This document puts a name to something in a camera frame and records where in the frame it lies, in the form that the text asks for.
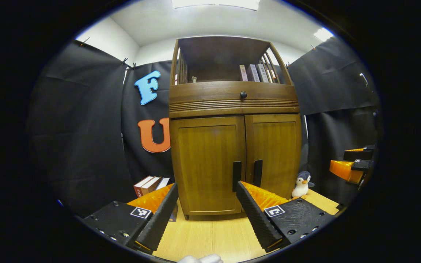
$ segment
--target cabinet door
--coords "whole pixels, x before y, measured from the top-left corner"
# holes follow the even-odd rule
[[[260,182],[261,188],[290,198],[300,163],[300,115],[246,115],[244,122],[247,136],[247,182],[257,186]]]
[[[185,215],[240,213],[234,181],[244,180],[243,117],[170,120],[172,161]],[[241,172],[234,178],[234,162]]]

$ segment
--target penguin plush toy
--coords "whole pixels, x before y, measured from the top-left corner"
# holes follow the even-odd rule
[[[310,182],[311,175],[308,171],[303,171],[298,174],[295,189],[292,191],[293,199],[306,198],[308,187],[313,187],[314,183]]]

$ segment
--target black handle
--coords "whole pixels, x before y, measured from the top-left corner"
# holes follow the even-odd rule
[[[241,178],[241,161],[234,161],[234,177],[233,177],[233,185],[232,185],[232,192],[237,191],[238,181]]]
[[[262,177],[262,160],[254,161],[254,170],[253,170],[253,185],[261,187],[261,177]]]

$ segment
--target wooden cabinet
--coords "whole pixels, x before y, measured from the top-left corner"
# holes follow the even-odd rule
[[[291,195],[301,151],[299,104],[286,68],[281,68],[282,78],[269,72],[274,69],[269,49],[283,65],[270,42],[244,37],[177,40],[169,118],[185,218],[240,213],[233,192],[239,180]],[[258,63],[271,82],[238,81],[239,65]],[[192,76],[197,83],[190,83]]]

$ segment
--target wooden table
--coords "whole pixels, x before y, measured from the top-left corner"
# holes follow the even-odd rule
[[[334,215],[339,204],[308,190],[306,200]],[[245,213],[219,216],[190,216],[185,220],[180,200],[176,222],[169,222],[153,255],[178,261],[187,255],[202,258],[218,254],[224,263],[235,263],[266,254]]]

